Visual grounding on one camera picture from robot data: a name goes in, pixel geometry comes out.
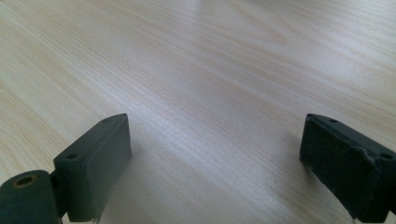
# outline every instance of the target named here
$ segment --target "wood grain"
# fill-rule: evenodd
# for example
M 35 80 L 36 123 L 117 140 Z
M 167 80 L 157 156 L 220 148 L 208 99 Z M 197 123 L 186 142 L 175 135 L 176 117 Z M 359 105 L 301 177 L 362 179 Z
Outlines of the wood grain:
M 2 0 L 0 182 L 52 171 L 92 125 L 125 112 L 134 158 L 101 223 L 352 223 L 299 162 L 304 117 L 395 149 L 395 10 Z

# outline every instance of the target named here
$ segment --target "light wooden surface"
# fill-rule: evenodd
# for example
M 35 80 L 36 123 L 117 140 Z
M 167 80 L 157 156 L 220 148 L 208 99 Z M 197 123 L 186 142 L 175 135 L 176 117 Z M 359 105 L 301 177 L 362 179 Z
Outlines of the light wooden surface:
M 52 171 L 97 121 L 125 112 L 134 158 L 101 223 L 352 223 L 299 162 L 304 117 L 396 149 L 395 10 L 2 0 L 0 182 Z

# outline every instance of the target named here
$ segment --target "plastic part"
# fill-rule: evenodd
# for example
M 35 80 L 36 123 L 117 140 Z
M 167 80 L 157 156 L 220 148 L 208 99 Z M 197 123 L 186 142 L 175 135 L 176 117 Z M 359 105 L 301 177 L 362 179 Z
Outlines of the plastic part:
M 31 171 L 0 188 L 0 222 L 62 223 L 99 220 L 132 158 L 126 114 L 103 119 L 55 159 L 55 171 Z
M 335 119 L 306 116 L 300 160 L 361 222 L 384 222 L 395 211 L 395 159 L 393 151 Z

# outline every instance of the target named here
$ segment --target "table surface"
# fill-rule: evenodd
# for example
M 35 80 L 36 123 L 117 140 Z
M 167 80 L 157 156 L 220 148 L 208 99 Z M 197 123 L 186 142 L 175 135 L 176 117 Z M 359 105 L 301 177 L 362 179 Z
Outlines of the table surface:
M 2 0 L 0 182 L 51 172 L 96 122 L 127 113 L 134 157 L 101 223 L 353 223 L 299 161 L 304 118 L 396 149 L 395 10 Z

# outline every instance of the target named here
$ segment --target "mounting hole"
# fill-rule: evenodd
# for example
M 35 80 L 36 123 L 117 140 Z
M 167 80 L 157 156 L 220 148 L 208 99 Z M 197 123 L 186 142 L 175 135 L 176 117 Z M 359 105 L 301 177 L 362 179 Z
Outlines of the mounting hole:
M 384 159 L 387 159 L 387 160 L 392 160 L 393 159 L 392 156 L 390 156 L 389 154 L 386 154 L 386 153 L 381 153 L 381 157 L 384 158 Z
M 73 159 L 75 159 L 77 157 L 77 154 L 76 153 L 72 153 L 72 154 L 69 154 L 69 155 L 67 155 L 67 159 L 69 159 L 69 160 L 73 160 Z
M 32 185 L 36 181 L 37 175 L 26 175 L 12 182 L 12 187 L 14 189 L 23 189 L 28 187 L 29 185 Z

